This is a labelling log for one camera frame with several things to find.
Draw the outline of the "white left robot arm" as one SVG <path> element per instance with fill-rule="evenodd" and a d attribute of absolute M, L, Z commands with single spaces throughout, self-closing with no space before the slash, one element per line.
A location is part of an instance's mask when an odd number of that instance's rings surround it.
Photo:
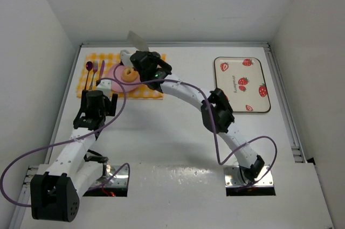
<path fill-rule="evenodd" d="M 36 174 L 30 183 L 33 219 L 72 222 L 80 199 L 89 187 L 105 175 L 105 157 L 86 157 L 97 141 L 106 117 L 115 116 L 118 96 L 102 91 L 83 91 L 80 109 L 73 121 L 71 142 L 56 160 Z"/>

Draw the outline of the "glazed donut bread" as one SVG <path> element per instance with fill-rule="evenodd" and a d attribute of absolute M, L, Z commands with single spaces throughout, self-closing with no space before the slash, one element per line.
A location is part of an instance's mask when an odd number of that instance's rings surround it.
<path fill-rule="evenodd" d="M 131 67 L 125 67 L 121 73 L 121 79 L 127 83 L 135 81 L 138 76 L 139 73 Z"/>

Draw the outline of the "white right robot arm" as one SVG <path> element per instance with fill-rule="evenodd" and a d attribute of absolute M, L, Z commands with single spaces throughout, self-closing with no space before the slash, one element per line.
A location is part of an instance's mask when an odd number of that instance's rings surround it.
<path fill-rule="evenodd" d="M 235 126 L 233 110 L 220 88 L 207 91 L 180 80 L 156 52 L 136 51 L 129 61 L 139 73 L 140 81 L 150 89 L 177 97 L 197 108 L 204 127 L 215 138 L 223 139 L 235 155 L 243 176 L 254 182 L 265 162 Z"/>

